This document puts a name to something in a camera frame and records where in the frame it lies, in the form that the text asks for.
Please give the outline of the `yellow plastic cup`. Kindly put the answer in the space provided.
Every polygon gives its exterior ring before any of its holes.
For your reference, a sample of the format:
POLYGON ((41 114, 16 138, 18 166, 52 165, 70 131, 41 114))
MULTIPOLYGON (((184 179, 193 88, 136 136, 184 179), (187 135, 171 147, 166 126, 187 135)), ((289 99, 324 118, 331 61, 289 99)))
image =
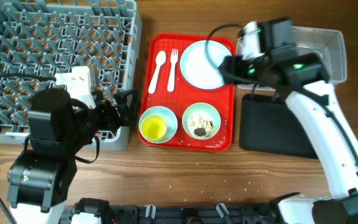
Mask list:
POLYGON ((167 132, 166 120, 156 114, 149 115, 141 122, 140 131, 148 141, 161 142, 167 132))

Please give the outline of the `light green bowl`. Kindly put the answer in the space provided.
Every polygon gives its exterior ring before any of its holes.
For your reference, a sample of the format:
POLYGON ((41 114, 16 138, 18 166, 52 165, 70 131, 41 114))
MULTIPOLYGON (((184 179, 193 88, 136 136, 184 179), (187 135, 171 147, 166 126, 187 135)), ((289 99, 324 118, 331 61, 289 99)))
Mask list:
POLYGON ((194 103, 184 111, 182 125, 190 137, 198 140, 210 139, 221 127, 220 113, 208 103, 194 103))

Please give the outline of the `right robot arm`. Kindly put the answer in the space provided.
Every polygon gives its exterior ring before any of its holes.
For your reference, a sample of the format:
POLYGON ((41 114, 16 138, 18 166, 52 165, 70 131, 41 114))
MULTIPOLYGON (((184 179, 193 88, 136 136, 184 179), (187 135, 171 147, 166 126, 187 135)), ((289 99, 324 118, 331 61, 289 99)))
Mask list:
POLYGON ((322 164, 328 198, 285 195, 275 202, 282 223, 358 223, 358 140, 315 53, 301 55, 287 18, 238 27, 239 55, 219 65, 226 83, 274 88, 302 125, 322 164))

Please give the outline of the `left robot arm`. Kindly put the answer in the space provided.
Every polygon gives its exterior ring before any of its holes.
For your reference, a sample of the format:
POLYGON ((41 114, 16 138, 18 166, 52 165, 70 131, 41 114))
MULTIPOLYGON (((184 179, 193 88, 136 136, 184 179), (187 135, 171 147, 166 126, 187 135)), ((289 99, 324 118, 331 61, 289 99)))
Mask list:
POLYGON ((14 223, 59 222, 77 162, 89 162, 77 152, 93 142, 99 151, 99 131, 116 132, 133 123, 138 92, 126 90, 114 97, 116 105, 98 92, 92 109, 61 88, 42 90, 31 98, 30 133, 7 173, 14 223))

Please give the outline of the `black waste bin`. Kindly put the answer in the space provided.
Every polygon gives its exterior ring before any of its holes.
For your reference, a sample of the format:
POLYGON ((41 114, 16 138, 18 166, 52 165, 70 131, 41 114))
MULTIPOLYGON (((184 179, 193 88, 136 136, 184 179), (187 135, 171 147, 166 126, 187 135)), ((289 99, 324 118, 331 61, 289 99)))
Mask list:
POLYGON ((279 98, 266 95, 243 96, 239 145, 250 151, 317 158, 294 114, 279 98))

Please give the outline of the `grey plastic dishwasher rack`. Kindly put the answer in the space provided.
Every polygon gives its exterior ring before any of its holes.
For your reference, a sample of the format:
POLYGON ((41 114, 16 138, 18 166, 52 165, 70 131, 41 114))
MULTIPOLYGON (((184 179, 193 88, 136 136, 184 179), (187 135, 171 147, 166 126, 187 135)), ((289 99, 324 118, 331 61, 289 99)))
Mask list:
POLYGON ((142 21, 135 1, 0 1, 0 144, 22 144, 30 98, 56 73, 94 69, 96 88, 133 87, 142 21))

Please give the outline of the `light blue bowl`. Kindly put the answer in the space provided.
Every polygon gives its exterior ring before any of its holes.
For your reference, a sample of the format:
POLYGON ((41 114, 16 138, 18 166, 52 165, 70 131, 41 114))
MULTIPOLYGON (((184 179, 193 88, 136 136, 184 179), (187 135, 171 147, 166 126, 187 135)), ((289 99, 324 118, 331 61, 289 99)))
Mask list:
POLYGON ((145 112, 142 113, 142 115, 139 119, 139 124, 138 124, 139 137, 142 137, 146 143, 150 143, 150 144, 167 143, 169 140, 171 140, 174 137, 177 129, 178 129, 178 122, 177 122, 176 115, 169 108, 167 108, 165 106, 152 106, 152 107, 146 109, 145 112), (145 139, 143 137, 143 135, 140 131, 140 124, 143 121, 143 119, 149 115, 152 115, 152 114, 162 116, 166 120, 166 123, 167 123, 167 132, 166 132, 164 139, 161 142, 148 141, 147 139, 145 139))

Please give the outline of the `white plastic spoon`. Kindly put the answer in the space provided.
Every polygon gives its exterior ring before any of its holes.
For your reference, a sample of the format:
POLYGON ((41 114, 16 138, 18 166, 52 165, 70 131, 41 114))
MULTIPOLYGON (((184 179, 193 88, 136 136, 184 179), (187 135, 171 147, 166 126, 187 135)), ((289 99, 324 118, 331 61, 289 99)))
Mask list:
POLYGON ((165 63, 165 61, 166 61, 166 53, 165 53, 165 51, 161 50, 158 52, 158 54, 156 56, 156 68, 155 68, 155 71, 153 73, 153 76, 151 78, 151 81, 150 81, 150 84, 148 87, 149 94, 153 94, 156 91, 156 85, 158 82, 159 72, 160 72, 162 65, 165 63))

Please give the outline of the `red plastic tray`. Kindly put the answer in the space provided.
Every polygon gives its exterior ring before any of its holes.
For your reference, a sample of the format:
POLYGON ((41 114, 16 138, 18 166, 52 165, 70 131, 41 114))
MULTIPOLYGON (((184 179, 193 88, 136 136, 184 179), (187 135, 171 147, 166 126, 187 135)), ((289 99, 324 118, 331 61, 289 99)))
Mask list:
POLYGON ((176 68, 175 89, 170 93, 167 91, 170 63, 166 62, 160 71, 156 92, 152 95, 148 93, 148 86, 156 68, 156 56, 158 52, 163 50, 167 55, 170 55, 172 49, 178 49, 179 53, 182 54, 188 46, 206 38, 204 35, 161 33, 154 36, 151 41, 144 80, 141 113, 144 113, 153 106, 167 107, 175 114, 178 121, 178 129, 170 140, 160 144, 151 143, 145 140, 141 134, 138 134, 144 144, 153 147, 170 147, 208 152, 222 152, 231 145, 235 104, 235 87, 233 85, 224 85, 216 90, 202 90, 185 81, 181 69, 176 68), (208 103, 219 112, 222 125, 217 134, 210 139, 194 139, 184 130, 182 116, 185 110, 194 103, 208 103))

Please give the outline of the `white plastic fork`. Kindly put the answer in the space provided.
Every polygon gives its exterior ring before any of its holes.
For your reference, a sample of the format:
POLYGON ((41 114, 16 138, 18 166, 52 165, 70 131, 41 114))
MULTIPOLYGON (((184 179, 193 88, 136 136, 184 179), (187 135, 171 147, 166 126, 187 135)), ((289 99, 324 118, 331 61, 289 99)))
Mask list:
POLYGON ((170 63, 171 68, 169 72, 169 79, 167 83, 167 91, 173 92, 174 91, 174 80, 175 80, 175 73, 176 73, 176 63, 178 61, 179 53, 177 49, 172 49, 171 56, 170 56, 170 63))

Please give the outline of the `light blue plate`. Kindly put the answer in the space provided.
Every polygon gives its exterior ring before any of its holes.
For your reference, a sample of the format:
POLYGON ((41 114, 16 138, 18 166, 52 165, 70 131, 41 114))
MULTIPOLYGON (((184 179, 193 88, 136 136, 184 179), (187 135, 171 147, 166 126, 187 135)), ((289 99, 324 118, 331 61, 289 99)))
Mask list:
MULTIPOLYGON (((206 41, 198 41, 185 49, 180 61, 183 77, 193 86, 203 90, 213 90, 225 85, 219 70, 209 63, 205 56, 206 41)), ((216 66, 226 56, 232 56, 228 48, 216 41, 208 41, 208 53, 216 66)))

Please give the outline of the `clear plastic storage bin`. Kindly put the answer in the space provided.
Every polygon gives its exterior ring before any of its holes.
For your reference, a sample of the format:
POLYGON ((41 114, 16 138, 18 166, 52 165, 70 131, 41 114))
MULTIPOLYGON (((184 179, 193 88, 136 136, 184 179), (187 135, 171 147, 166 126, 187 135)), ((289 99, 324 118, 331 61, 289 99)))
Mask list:
POLYGON ((342 32, 332 29, 293 26, 294 41, 299 55, 318 55, 333 85, 347 80, 347 58, 342 32))

